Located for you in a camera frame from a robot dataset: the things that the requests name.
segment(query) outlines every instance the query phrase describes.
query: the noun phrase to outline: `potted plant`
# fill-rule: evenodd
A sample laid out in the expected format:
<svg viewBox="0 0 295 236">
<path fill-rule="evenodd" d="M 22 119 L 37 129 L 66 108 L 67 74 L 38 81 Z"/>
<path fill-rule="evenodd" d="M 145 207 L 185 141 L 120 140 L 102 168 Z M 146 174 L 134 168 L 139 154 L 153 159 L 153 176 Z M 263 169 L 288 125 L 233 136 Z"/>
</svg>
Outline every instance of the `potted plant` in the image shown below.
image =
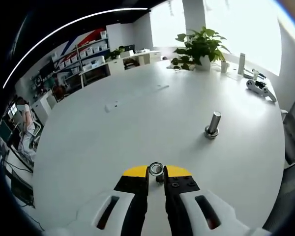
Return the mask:
<svg viewBox="0 0 295 236">
<path fill-rule="evenodd" d="M 212 29 L 202 27 L 200 32 L 190 30 L 192 34 L 181 33 L 177 35 L 176 40 L 184 42 L 185 48 L 176 48 L 174 53 L 181 55 L 179 58 L 174 58 L 171 63 L 174 69 L 190 70 L 189 65 L 194 64 L 197 70 L 210 70 L 212 61 L 225 58 L 220 51 L 223 48 L 229 50 L 222 45 L 221 40 L 226 39 Z"/>
<path fill-rule="evenodd" d="M 124 52 L 124 46 L 120 46 L 119 48 L 113 50 L 112 52 L 108 53 L 105 59 L 115 60 L 120 58 L 120 54 Z"/>
</svg>

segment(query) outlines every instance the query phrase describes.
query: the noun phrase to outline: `window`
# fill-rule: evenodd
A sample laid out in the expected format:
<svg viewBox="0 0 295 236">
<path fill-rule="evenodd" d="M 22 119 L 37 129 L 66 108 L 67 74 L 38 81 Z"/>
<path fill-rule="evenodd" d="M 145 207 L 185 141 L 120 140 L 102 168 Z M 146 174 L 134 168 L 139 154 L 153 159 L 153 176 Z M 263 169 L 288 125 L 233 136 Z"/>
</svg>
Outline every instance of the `window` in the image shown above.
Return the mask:
<svg viewBox="0 0 295 236">
<path fill-rule="evenodd" d="M 204 0 L 206 27 L 226 37 L 224 45 L 239 57 L 279 75 L 281 33 L 274 0 Z"/>
<path fill-rule="evenodd" d="M 18 109 L 16 108 L 16 104 L 13 103 L 13 105 L 9 108 L 9 111 L 8 111 L 8 115 L 10 116 L 10 118 L 12 118 L 17 111 Z"/>
<path fill-rule="evenodd" d="M 184 47 L 175 40 L 186 33 L 182 0 L 168 0 L 151 9 L 152 40 L 154 47 Z"/>
</svg>

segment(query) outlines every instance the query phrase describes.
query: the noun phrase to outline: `metal ring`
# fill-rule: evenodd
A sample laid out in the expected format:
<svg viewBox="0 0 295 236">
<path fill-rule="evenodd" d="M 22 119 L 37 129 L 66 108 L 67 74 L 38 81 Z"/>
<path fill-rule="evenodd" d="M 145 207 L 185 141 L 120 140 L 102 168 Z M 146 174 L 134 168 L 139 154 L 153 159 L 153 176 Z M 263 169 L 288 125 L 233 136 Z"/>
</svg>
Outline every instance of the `metal ring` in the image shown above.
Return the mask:
<svg viewBox="0 0 295 236">
<path fill-rule="evenodd" d="M 161 168 L 161 170 L 159 172 L 155 172 L 153 170 L 153 167 L 158 166 Z M 162 165 L 162 163 L 159 162 L 153 162 L 152 164 L 150 164 L 149 166 L 149 173 L 153 176 L 160 176 L 161 174 L 164 173 L 164 166 Z"/>
</svg>

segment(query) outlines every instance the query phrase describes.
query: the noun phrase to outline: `white round table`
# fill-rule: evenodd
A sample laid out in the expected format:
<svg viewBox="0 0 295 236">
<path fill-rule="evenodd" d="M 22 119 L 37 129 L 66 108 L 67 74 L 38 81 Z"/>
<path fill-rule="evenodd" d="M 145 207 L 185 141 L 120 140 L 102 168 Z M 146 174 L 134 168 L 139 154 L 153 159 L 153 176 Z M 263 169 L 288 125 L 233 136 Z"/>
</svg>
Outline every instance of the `white round table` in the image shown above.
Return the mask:
<svg viewBox="0 0 295 236">
<path fill-rule="evenodd" d="M 284 169 L 278 103 L 246 88 L 230 72 L 175 71 L 168 61 L 109 76 L 58 103 L 42 132 L 33 174 L 37 215 L 46 229 L 66 226 L 77 209 L 122 173 L 159 161 L 192 173 L 235 208 L 249 227 L 262 227 Z M 151 90 L 157 85 L 168 88 Z M 105 105 L 118 101 L 107 112 Z M 220 133 L 203 136 L 214 111 Z M 170 235 L 163 186 L 150 176 L 142 235 Z"/>
</svg>

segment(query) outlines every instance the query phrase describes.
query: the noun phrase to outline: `game controller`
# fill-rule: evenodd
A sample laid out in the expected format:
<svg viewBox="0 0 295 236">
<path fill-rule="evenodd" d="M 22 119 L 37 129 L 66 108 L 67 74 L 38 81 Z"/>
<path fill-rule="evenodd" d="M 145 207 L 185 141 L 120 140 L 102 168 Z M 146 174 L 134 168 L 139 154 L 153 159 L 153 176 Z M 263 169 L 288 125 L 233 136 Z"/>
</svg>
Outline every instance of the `game controller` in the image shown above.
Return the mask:
<svg viewBox="0 0 295 236">
<path fill-rule="evenodd" d="M 248 80 L 247 83 L 247 88 L 249 88 L 251 91 L 256 92 L 257 94 L 262 95 L 263 97 L 269 97 L 273 102 L 276 102 L 276 98 L 273 95 L 272 92 L 270 92 L 267 87 L 259 88 L 256 86 L 255 81 L 253 80 Z"/>
</svg>

